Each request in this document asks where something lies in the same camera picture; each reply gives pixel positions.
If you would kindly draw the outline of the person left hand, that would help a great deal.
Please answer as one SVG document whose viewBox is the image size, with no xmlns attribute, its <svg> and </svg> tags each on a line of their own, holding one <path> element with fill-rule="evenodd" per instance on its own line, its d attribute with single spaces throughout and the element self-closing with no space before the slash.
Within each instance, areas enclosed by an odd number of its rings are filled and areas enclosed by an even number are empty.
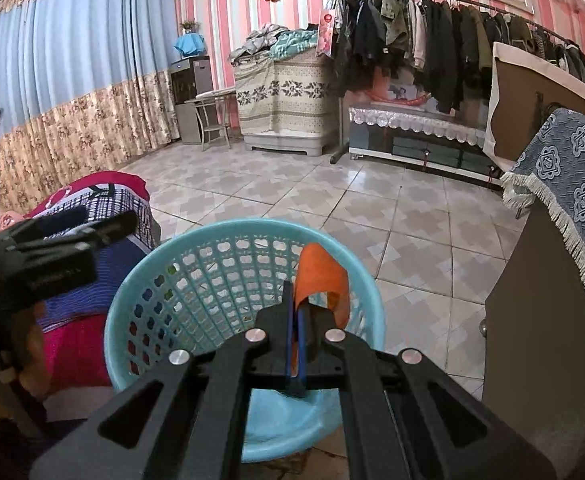
<svg viewBox="0 0 585 480">
<path fill-rule="evenodd" d="M 0 327 L 0 422 L 10 420 L 41 426 L 46 421 L 43 400 L 50 388 L 42 327 L 42 302 L 10 317 Z"/>
</svg>

